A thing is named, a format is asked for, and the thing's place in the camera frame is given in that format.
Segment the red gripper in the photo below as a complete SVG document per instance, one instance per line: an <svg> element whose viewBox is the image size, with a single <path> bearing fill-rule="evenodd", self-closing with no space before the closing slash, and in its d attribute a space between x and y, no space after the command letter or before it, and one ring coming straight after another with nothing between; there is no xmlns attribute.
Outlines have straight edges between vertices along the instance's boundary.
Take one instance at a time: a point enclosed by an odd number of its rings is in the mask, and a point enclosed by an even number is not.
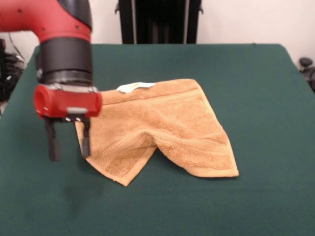
<svg viewBox="0 0 315 236"><path fill-rule="evenodd" d="M49 158L60 161L59 142L54 118L84 116L82 123L82 156L87 158L90 150L91 117L97 117L102 106L101 93L95 87L71 85L38 85L34 92L34 106L37 114L44 118L48 138Z"/></svg>

